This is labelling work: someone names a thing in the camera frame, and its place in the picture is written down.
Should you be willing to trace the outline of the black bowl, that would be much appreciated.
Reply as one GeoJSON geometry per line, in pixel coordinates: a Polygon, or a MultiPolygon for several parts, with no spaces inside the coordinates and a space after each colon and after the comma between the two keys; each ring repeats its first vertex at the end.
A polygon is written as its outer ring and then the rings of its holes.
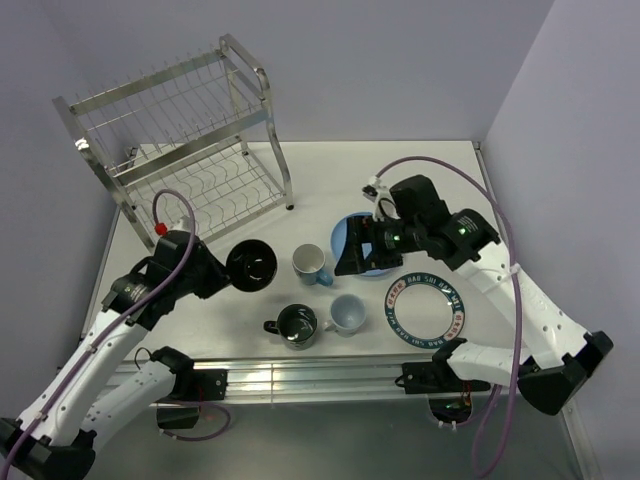
{"type": "Polygon", "coordinates": [[[258,239],[238,243],[226,259],[231,284],[243,292],[265,289],[275,278],[277,268],[275,252],[267,243],[258,239]]]}

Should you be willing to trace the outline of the white mug blue handle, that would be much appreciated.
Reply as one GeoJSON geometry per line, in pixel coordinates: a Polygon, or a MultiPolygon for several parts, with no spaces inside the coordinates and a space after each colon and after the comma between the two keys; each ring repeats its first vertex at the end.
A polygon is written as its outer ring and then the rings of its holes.
{"type": "Polygon", "coordinates": [[[326,258],[323,250],[314,244],[297,247],[292,256],[292,266],[304,285],[322,285],[331,287],[332,276],[325,270],[326,258]]]}

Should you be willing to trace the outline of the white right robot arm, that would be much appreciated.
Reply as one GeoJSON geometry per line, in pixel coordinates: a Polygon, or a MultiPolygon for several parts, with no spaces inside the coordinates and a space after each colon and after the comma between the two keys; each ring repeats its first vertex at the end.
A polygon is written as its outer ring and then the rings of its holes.
{"type": "Polygon", "coordinates": [[[572,320],[510,259],[496,229],[477,211],[448,210],[433,182],[406,178],[391,188],[372,177],[363,189],[371,215],[346,221],[346,241],[334,273],[363,274],[400,267],[403,257],[425,252],[473,285],[521,331],[518,354],[510,348],[478,345],[460,337],[417,341],[434,354],[408,393],[452,392],[463,382],[485,388],[517,384],[538,411],[557,414],[592,377],[613,342],[572,320]]]}

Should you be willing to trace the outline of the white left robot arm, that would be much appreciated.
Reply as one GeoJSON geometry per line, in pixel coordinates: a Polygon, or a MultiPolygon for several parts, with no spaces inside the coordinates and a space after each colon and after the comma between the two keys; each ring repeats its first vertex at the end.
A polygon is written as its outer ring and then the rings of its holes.
{"type": "Polygon", "coordinates": [[[225,266],[185,231],[162,237],[151,256],[117,279],[95,322],[46,390],[18,418],[1,421],[1,475],[82,479],[109,440],[158,400],[217,399],[221,389],[171,347],[107,395],[123,358],[188,295],[208,299],[231,283],[225,266]]]}

